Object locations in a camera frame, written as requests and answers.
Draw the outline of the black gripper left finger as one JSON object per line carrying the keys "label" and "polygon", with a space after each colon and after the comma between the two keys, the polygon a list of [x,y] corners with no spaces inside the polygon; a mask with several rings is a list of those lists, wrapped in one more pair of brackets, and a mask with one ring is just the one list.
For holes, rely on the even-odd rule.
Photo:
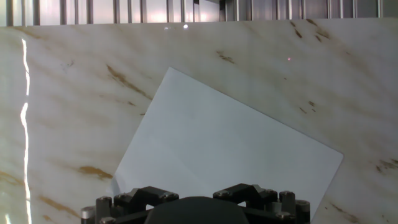
{"label": "black gripper left finger", "polygon": [[179,199],[174,192],[155,187],[134,188],[113,197],[102,196],[92,206],[81,209],[81,224],[142,224],[150,213],[146,206],[158,205]]}

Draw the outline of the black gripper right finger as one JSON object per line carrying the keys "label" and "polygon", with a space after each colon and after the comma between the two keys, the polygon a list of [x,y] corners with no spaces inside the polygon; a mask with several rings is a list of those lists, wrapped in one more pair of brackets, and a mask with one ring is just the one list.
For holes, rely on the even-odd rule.
{"label": "black gripper right finger", "polygon": [[234,203],[243,215],[242,223],[310,224],[310,202],[288,190],[237,184],[215,192],[213,198]]}

